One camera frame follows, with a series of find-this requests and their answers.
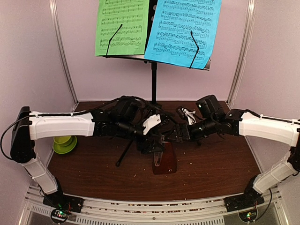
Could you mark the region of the brown metronome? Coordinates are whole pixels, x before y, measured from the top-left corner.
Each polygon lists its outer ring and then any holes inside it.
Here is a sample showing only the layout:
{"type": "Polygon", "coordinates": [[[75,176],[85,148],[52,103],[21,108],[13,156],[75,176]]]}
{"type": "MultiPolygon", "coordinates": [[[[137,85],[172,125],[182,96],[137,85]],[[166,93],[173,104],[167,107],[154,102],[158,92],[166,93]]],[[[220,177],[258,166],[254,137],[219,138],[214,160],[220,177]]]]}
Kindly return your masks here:
{"type": "Polygon", "coordinates": [[[164,151],[153,154],[152,171],[154,175],[168,175],[177,172],[177,156],[171,142],[163,143],[164,151]]]}

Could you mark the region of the blue sheet music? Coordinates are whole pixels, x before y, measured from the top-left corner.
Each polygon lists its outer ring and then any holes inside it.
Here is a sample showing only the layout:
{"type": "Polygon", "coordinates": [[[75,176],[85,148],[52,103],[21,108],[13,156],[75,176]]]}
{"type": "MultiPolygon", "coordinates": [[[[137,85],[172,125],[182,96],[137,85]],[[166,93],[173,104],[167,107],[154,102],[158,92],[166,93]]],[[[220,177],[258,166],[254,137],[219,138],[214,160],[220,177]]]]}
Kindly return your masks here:
{"type": "Polygon", "coordinates": [[[214,47],[220,0],[159,0],[145,59],[204,69],[214,47]]]}

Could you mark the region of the green sheet music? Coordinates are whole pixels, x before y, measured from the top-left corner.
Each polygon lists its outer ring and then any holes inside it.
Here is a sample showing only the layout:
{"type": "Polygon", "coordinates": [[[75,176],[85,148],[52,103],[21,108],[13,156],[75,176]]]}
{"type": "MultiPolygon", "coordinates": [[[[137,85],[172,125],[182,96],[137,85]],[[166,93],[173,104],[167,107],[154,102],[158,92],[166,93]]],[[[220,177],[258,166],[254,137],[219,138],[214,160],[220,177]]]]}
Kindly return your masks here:
{"type": "Polygon", "coordinates": [[[95,56],[143,55],[148,14],[148,0],[100,0],[95,56]]]}

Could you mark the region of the black music stand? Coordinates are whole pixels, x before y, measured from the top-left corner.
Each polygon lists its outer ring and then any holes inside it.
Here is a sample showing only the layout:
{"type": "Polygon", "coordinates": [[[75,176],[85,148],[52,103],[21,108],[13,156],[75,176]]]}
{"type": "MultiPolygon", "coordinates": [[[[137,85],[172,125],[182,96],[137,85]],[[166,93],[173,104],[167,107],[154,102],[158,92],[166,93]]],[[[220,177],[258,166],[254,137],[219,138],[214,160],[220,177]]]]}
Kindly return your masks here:
{"type": "Polygon", "coordinates": [[[129,25],[129,28],[125,28],[126,34],[134,33],[133,37],[125,38],[130,43],[145,37],[145,46],[148,44],[151,27],[153,24],[153,18],[155,14],[157,1],[156,0],[104,0],[103,3],[99,4],[99,14],[103,14],[102,11],[108,9],[109,7],[117,6],[121,7],[122,11],[133,13],[129,16],[125,16],[125,19],[119,23],[118,28],[113,28],[112,34],[103,34],[100,32],[100,40],[96,42],[96,46],[105,46],[106,51],[103,55],[106,58],[122,58],[122,59],[132,59],[132,60],[142,60],[144,63],[151,64],[151,104],[157,105],[157,67],[158,63],[155,61],[148,61],[144,58],[142,54],[134,55],[120,55],[114,54],[109,55],[109,47],[111,46],[111,41],[114,39],[115,35],[124,28],[124,25],[129,25]]]}

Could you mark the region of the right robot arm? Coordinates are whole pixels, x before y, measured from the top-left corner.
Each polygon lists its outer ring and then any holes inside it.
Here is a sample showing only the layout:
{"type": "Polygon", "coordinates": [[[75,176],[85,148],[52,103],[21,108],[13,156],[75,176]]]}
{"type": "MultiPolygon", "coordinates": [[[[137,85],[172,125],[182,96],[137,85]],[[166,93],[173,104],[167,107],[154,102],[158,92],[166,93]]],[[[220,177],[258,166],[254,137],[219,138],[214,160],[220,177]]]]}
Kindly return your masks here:
{"type": "Polygon", "coordinates": [[[269,188],[300,171],[298,120],[268,117],[249,109],[231,109],[224,112],[215,95],[202,97],[197,100],[196,106],[202,119],[197,122],[194,112],[178,107],[178,115],[186,122],[177,123],[165,135],[166,140],[178,143],[197,142],[211,134],[228,134],[260,137],[290,146],[290,150],[270,169],[250,180],[240,197],[243,206],[250,207],[269,188]]]}

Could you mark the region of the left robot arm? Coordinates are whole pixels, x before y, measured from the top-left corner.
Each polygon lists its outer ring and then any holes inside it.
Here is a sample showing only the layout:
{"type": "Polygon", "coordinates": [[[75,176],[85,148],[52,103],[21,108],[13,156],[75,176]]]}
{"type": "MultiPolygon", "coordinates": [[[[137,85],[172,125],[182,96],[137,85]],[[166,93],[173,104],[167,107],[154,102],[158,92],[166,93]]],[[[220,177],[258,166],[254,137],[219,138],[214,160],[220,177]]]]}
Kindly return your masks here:
{"type": "Polygon", "coordinates": [[[21,108],[17,120],[10,125],[12,138],[8,158],[21,164],[44,192],[45,199],[55,208],[69,205],[57,178],[40,161],[35,141],[58,136],[111,136],[136,142],[142,154],[164,150],[155,129],[162,123],[160,110],[148,101],[122,96],[101,106],[80,112],[32,112],[21,108]],[[156,114],[134,123],[139,110],[150,109],[156,114]]]}

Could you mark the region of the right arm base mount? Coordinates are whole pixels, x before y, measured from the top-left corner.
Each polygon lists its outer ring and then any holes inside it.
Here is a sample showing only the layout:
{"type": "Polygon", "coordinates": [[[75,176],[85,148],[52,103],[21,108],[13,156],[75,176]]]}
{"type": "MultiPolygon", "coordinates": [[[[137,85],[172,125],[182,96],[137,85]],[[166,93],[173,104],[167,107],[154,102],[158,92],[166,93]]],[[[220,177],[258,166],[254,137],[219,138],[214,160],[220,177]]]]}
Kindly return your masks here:
{"type": "Polygon", "coordinates": [[[247,201],[243,195],[226,197],[224,199],[227,212],[238,211],[239,218],[242,222],[251,223],[258,219],[259,204],[264,203],[263,197],[258,197],[255,200],[247,201]]]}

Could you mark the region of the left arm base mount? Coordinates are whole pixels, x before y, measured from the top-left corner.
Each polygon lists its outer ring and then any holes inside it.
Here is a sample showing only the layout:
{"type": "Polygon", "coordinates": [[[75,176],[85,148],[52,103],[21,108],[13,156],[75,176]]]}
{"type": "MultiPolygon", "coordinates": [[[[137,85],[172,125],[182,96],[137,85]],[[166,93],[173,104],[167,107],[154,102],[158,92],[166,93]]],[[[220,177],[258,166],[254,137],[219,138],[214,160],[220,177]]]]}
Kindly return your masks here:
{"type": "Polygon", "coordinates": [[[43,204],[51,206],[50,219],[56,224],[65,223],[71,218],[72,213],[80,213],[84,199],[70,195],[63,195],[62,203],[51,200],[48,196],[43,199],[43,204]]]}

